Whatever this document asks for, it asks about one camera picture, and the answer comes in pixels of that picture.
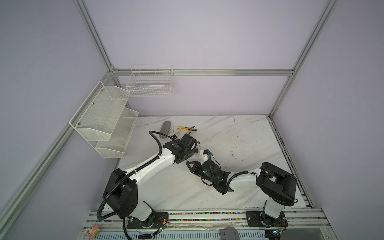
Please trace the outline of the black padlock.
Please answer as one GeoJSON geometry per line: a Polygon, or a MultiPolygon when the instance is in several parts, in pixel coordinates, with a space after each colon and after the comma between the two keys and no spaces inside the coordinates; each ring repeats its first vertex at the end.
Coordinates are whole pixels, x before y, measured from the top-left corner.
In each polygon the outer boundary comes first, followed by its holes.
{"type": "Polygon", "coordinates": [[[201,147],[200,145],[197,145],[194,149],[193,149],[193,153],[195,154],[195,156],[199,156],[200,155],[200,151],[201,151],[201,147]]]}

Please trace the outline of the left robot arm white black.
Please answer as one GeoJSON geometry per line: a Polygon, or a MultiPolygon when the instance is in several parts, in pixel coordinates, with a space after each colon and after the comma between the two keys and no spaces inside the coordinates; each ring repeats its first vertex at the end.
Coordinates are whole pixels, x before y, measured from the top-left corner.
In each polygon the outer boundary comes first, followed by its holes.
{"type": "Polygon", "coordinates": [[[99,221],[118,216],[122,220],[133,218],[144,228],[151,227],[156,212],[146,202],[139,201],[139,187],[165,168],[192,157],[193,149],[198,145],[189,134],[184,134],[181,139],[156,131],[149,131],[149,134],[158,144],[159,152],[134,168],[117,168],[111,173],[97,210],[99,221]]]}

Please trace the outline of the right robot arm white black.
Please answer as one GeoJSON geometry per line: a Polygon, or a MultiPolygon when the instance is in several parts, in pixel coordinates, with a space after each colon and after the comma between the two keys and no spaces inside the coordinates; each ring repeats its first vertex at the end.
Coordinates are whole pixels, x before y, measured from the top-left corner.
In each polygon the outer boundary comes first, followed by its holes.
{"type": "Polygon", "coordinates": [[[238,189],[260,189],[267,195],[267,199],[261,213],[256,218],[250,217],[249,221],[266,228],[286,228],[288,223],[284,209],[297,202],[297,178],[293,174],[268,162],[262,163],[258,173],[242,171],[232,174],[215,164],[212,155],[208,155],[203,163],[187,161],[186,165],[192,174],[200,177],[204,184],[212,186],[221,195],[238,189]]]}

